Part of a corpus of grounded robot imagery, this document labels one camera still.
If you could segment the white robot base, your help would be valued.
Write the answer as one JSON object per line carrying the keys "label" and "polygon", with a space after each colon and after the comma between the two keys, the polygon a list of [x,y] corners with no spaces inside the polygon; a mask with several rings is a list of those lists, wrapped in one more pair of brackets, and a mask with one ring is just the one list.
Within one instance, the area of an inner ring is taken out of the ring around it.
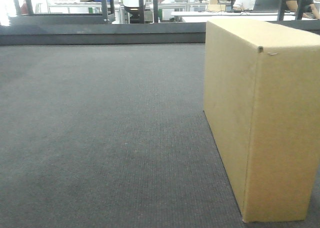
{"label": "white robot base", "polygon": [[143,0],[143,5],[140,0],[122,0],[125,11],[130,14],[130,23],[143,23],[141,19],[141,12],[145,9],[146,0]]}

